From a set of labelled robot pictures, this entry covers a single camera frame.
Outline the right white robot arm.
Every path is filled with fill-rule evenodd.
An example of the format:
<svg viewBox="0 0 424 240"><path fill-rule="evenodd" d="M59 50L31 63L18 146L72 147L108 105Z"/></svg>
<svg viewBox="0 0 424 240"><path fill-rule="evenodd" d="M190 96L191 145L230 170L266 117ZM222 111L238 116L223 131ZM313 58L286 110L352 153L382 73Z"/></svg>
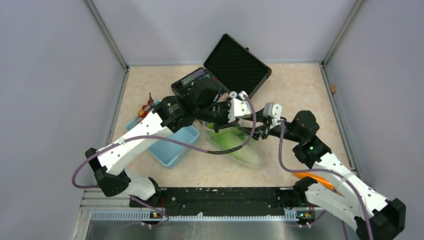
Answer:
<svg viewBox="0 0 424 240"><path fill-rule="evenodd" d="M299 111L291 122L263 109L255 115L263 124L260 137L279 137L280 154L284 140L297 142L292 151L307 166L305 172L335 188L329 190L310 177L302 179L293 187L297 205L321 207L355 230L361 240L393 240L405 229L406 205L378 193L347 168L317 136L320 126L311 111Z"/></svg>

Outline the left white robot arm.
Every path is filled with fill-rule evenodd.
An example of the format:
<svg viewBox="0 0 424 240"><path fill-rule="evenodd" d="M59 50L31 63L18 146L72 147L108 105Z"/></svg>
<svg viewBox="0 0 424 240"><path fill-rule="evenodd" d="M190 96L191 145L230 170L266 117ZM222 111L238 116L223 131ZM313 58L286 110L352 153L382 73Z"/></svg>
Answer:
<svg viewBox="0 0 424 240"><path fill-rule="evenodd" d="M158 141L169 142L198 152L212 154L189 143L172 139L180 129L191 126L195 120L213 122L216 130L236 120L238 94L224 90L210 79L196 80L183 94L164 97L150 108L150 112L131 130L113 143L99 150L90 149L92 155L86 163L105 197L121 193L136 196L147 206L160 202L158 184L151 177L141 177L126 172L126 167L136 157Z"/></svg>

